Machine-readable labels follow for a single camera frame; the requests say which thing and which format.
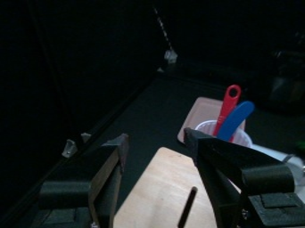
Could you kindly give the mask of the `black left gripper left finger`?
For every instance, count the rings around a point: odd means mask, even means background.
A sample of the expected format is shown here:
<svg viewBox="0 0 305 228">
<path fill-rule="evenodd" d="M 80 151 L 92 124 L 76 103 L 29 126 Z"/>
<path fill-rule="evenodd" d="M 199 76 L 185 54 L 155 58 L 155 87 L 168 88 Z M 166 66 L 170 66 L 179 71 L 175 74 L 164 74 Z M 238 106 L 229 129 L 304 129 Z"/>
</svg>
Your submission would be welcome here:
<svg viewBox="0 0 305 228">
<path fill-rule="evenodd" d="M 128 135 L 74 155 L 41 184 L 31 228 L 114 228 Z"/>
</svg>

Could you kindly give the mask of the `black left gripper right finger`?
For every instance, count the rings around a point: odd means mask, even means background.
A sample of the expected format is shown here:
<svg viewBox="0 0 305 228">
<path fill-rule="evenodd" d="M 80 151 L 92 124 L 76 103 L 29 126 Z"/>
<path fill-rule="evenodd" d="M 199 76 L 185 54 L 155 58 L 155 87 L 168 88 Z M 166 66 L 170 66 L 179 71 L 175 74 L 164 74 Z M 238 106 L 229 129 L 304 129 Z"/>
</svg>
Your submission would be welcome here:
<svg viewBox="0 0 305 228">
<path fill-rule="evenodd" d="M 286 164 L 266 154 L 187 128 L 193 155 L 218 228 L 300 228 L 305 202 Z"/>
</svg>

